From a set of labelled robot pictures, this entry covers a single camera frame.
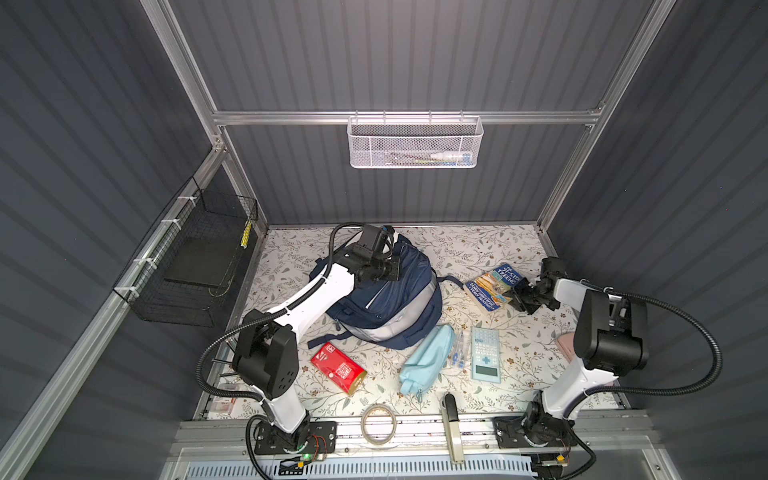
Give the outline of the treehouse book dark blue cover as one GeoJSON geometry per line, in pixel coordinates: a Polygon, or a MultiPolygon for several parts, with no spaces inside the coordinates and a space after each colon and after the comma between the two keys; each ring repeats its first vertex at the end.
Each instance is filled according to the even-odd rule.
{"type": "Polygon", "coordinates": [[[491,315],[508,305],[506,293],[525,279],[508,263],[500,263],[491,270],[466,281],[463,291],[481,313],[491,315]]]}

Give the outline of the navy blue backpack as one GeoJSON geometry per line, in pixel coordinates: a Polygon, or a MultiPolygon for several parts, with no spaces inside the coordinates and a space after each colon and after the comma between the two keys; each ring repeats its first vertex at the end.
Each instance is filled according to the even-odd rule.
{"type": "Polygon", "coordinates": [[[430,333],[442,316],[440,284],[449,281],[462,287],[463,283],[451,275],[438,276],[428,256],[405,236],[397,237],[394,254],[401,259],[400,278],[367,282],[330,306],[326,314],[339,332],[309,340],[310,349],[355,337],[403,350],[430,333]]]}

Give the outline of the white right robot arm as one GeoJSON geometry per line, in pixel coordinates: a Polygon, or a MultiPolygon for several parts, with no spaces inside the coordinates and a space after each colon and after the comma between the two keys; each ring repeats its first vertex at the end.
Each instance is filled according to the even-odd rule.
{"type": "Polygon", "coordinates": [[[556,310],[570,306],[578,313],[573,336],[574,357],[563,374],[549,387],[535,392],[520,417],[496,417],[493,428],[501,449],[526,445],[533,448],[577,446],[588,456],[580,467],[565,472],[547,459],[545,468],[554,479],[574,479],[597,461],[596,453],[574,431],[578,412],[589,397],[599,393],[624,393],[672,397],[692,394],[710,386],[721,374],[723,354],[707,328],[684,310],[656,298],[600,287],[567,276],[565,263],[547,257],[536,283],[522,278],[506,288],[503,296],[514,309],[533,314],[539,308],[556,310]],[[644,368],[650,348],[648,308],[663,309],[690,324],[702,335],[712,355],[709,371],[699,380],[680,387],[638,388],[617,384],[617,379],[644,368]]]}

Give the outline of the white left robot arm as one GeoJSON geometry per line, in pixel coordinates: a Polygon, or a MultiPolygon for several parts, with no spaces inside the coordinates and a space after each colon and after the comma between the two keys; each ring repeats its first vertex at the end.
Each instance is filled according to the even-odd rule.
{"type": "Polygon", "coordinates": [[[267,312],[252,311],[242,323],[203,350],[195,367],[197,385],[222,398],[246,398],[263,412],[246,423],[246,452],[257,474],[268,474],[254,450],[256,422],[266,422],[277,434],[277,444],[298,455],[310,438],[310,414],[302,406],[293,383],[299,373],[298,341],[338,300],[369,281],[397,280],[401,260],[395,254],[392,226],[344,222],[333,228],[324,267],[299,292],[267,312]],[[203,366],[218,346],[235,337],[231,368],[248,384],[246,390],[224,390],[207,380],[203,366]]]}

